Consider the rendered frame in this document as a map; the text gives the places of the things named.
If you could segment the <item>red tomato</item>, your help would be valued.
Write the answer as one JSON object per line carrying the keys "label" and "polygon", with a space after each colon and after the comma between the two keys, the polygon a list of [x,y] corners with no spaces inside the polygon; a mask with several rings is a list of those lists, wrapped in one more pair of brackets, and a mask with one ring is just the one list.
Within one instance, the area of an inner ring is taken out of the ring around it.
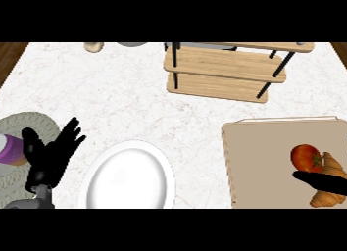
{"label": "red tomato", "polygon": [[298,171],[318,173],[321,171],[321,156],[317,149],[301,144],[290,151],[290,162]]}

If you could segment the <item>beige rounded object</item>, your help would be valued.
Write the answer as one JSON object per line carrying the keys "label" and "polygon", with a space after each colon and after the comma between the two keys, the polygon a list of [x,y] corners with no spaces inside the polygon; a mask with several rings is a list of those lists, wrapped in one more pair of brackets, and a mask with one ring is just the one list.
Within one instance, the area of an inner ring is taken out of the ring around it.
{"label": "beige rounded object", "polygon": [[101,42],[85,42],[83,48],[88,52],[97,53],[101,51],[104,44]]}

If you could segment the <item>wooden tiered shelf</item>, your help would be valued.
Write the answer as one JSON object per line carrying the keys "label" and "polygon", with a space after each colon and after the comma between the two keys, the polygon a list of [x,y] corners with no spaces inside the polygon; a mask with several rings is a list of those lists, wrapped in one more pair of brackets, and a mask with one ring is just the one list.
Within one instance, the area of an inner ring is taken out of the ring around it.
{"label": "wooden tiered shelf", "polygon": [[228,49],[165,46],[169,93],[264,103],[271,83],[286,80],[284,66],[311,42],[208,42]]}

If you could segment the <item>grey woven placemat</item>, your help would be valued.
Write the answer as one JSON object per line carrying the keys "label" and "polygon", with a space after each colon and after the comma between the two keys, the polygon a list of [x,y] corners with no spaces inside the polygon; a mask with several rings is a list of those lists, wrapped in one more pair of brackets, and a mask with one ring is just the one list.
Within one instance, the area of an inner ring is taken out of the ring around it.
{"label": "grey woven placemat", "polygon": [[[21,129],[30,127],[46,144],[60,133],[58,126],[51,117],[38,112],[21,112],[0,120],[0,134],[21,137]],[[32,199],[35,195],[24,190],[30,164],[11,166],[0,164],[0,209],[20,199]]]}

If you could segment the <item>beige tray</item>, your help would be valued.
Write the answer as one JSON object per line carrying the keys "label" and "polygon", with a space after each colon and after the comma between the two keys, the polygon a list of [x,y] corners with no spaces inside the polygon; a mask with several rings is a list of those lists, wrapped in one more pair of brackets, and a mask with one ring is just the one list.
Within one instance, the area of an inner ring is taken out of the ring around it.
{"label": "beige tray", "polygon": [[307,208],[313,188],[293,179],[290,151],[301,144],[329,153],[347,173],[347,122],[336,118],[299,121],[242,120],[222,125],[231,206]]}

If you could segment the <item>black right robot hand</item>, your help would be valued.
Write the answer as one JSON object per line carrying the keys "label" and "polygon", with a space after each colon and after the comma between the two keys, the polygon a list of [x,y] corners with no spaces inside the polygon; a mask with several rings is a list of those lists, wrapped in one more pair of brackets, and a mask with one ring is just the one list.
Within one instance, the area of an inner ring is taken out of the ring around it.
{"label": "black right robot hand", "polygon": [[317,173],[293,171],[292,177],[302,181],[316,190],[347,196],[347,179]]}

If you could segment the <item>white oval plate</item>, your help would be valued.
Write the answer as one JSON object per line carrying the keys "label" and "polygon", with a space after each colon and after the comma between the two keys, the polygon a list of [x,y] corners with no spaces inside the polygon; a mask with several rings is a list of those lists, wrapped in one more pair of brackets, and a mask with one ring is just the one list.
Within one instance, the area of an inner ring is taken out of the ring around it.
{"label": "white oval plate", "polygon": [[153,144],[141,140],[126,140],[103,151],[85,173],[78,207],[174,207],[174,171],[163,152]]}

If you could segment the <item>golden brown croissant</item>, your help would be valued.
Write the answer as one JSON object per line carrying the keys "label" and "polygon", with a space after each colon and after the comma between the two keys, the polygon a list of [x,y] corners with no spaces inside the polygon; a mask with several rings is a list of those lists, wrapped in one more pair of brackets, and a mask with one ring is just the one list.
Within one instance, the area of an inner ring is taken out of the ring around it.
{"label": "golden brown croissant", "polygon": [[311,197],[310,206],[313,208],[330,208],[345,202],[345,195],[339,193],[339,181],[347,181],[347,173],[332,155],[324,152],[321,156],[321,187]]}

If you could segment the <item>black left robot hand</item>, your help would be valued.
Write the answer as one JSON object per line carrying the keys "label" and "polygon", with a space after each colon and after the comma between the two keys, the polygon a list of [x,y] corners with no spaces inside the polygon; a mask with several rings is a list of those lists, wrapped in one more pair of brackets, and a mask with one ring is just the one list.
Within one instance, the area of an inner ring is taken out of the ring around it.
{"label": "black left robot hand", "polygon": [[35,192],[35,188],[41,184],[48,188],[57,186],[69,159],[86,138],[79,133],[80,128],[76,118],[70,119],[55,139],[46,144],[42,143],[32,128],[21,129],[23,154],[30,164],[24,185],[27,192]]}

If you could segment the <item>purple can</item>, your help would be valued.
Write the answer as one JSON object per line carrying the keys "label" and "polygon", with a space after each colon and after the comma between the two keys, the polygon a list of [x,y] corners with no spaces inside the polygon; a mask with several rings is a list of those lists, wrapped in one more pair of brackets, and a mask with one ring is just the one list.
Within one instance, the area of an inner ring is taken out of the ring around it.
{"label": "purple can", "polygon": [[8,134],[0,134],[0,164],[20,166],[26,162],[23,140]]}

